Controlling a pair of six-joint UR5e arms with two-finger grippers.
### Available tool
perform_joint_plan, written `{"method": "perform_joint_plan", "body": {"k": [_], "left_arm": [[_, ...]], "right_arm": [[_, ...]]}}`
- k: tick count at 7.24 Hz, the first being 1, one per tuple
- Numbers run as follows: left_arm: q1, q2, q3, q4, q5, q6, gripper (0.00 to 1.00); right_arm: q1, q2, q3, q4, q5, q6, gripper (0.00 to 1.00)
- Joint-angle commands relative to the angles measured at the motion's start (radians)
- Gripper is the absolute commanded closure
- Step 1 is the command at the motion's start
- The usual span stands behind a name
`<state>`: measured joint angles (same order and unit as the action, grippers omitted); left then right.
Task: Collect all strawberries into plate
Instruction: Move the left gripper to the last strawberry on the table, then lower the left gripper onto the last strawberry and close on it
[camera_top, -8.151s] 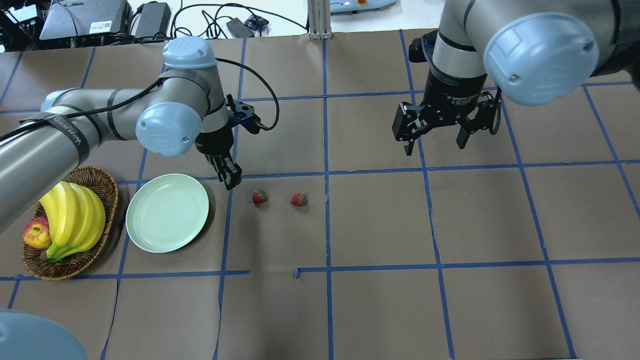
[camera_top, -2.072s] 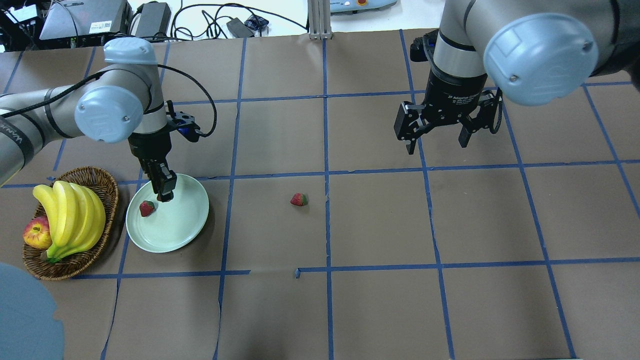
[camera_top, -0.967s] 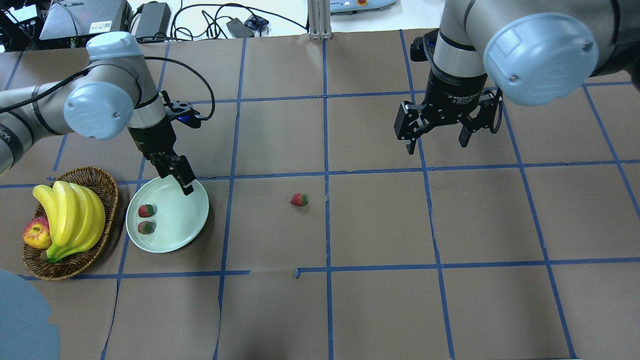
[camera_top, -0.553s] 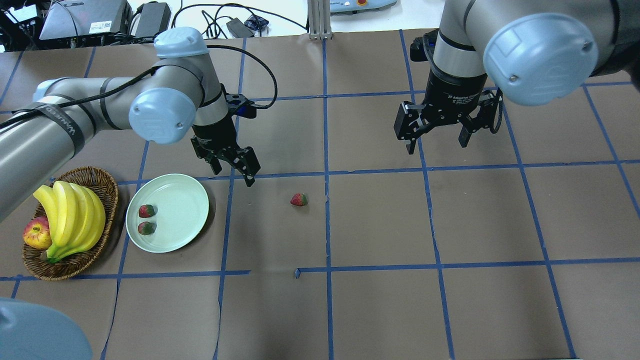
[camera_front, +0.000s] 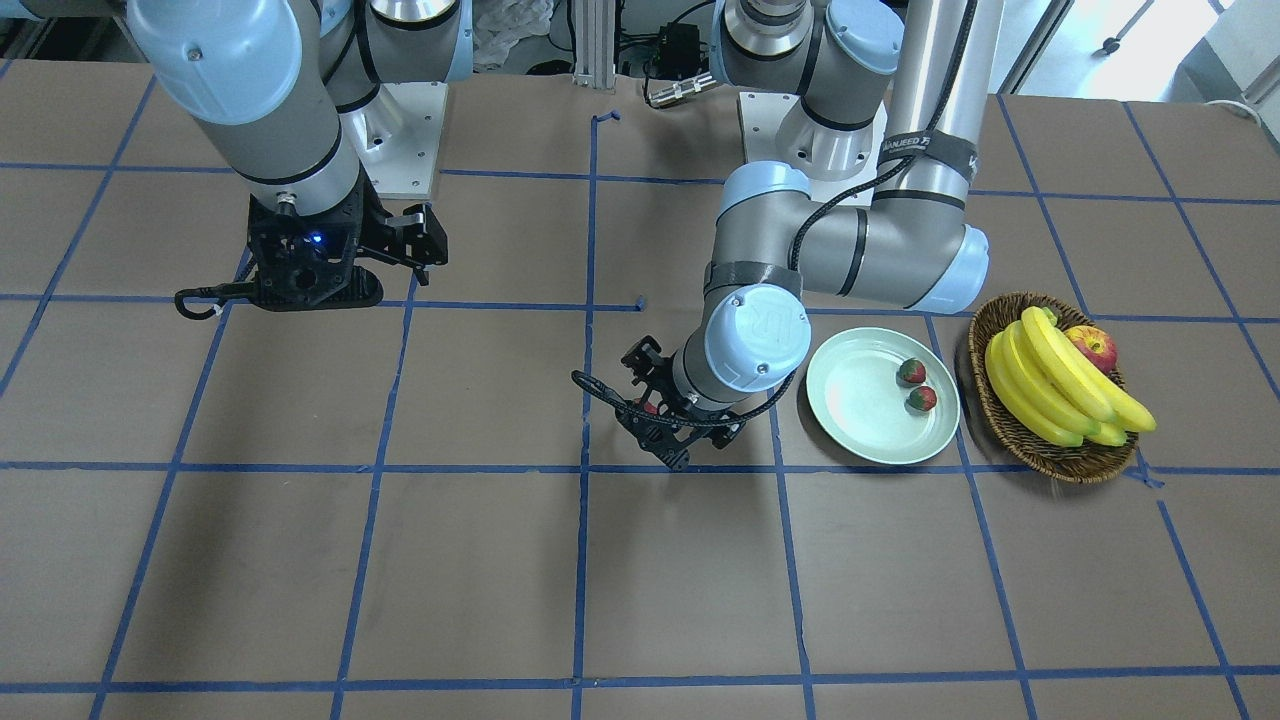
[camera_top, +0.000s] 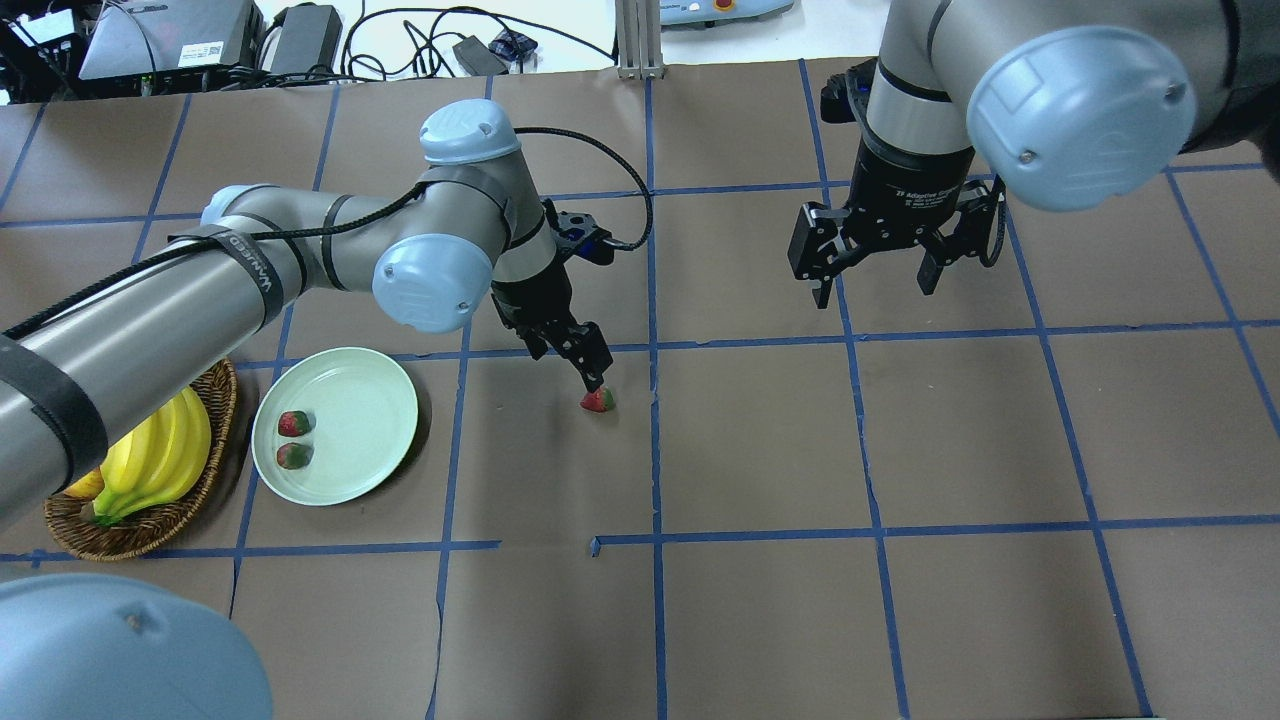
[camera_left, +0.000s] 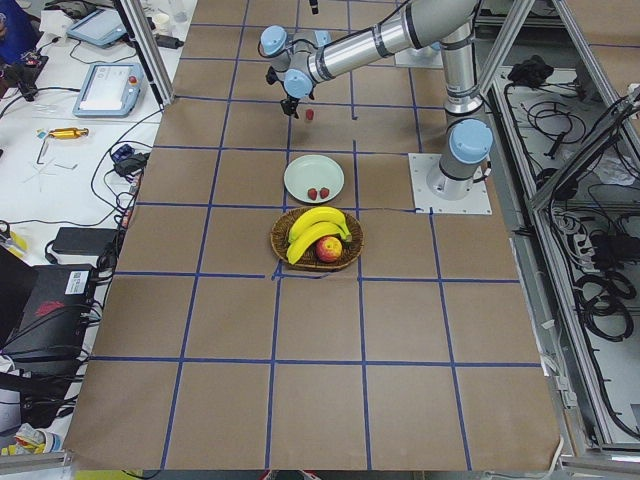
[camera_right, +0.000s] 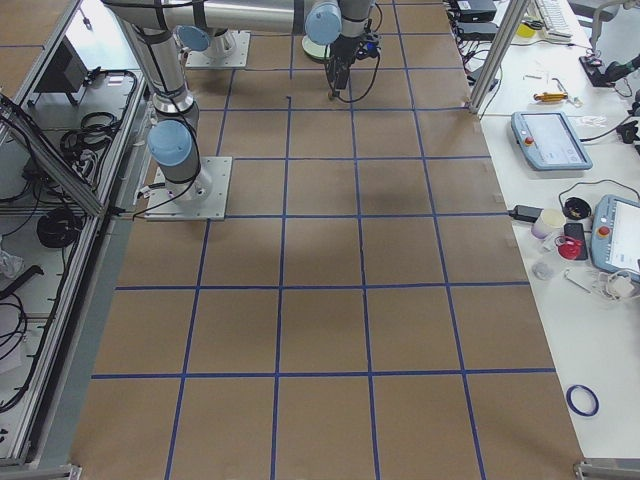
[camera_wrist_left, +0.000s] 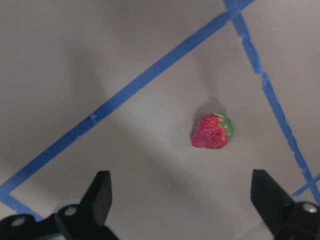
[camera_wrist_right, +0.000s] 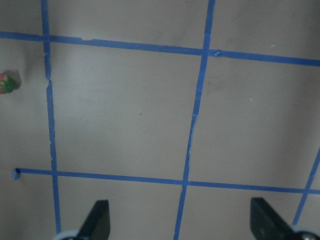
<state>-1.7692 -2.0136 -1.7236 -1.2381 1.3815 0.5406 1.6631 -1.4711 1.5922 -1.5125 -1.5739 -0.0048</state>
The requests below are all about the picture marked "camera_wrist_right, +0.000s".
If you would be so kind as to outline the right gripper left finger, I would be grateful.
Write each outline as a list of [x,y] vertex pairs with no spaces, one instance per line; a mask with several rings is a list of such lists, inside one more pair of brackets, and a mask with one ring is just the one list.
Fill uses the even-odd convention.
[[108,240],[111,232],[108,200],[97,200],[76,235],[77,240]]

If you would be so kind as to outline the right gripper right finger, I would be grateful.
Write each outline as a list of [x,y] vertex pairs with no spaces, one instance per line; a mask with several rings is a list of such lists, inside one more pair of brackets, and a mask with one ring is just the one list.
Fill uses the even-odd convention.
[[250,230],[256,240],[292,240],[295,232],[262,197],[250,200]]

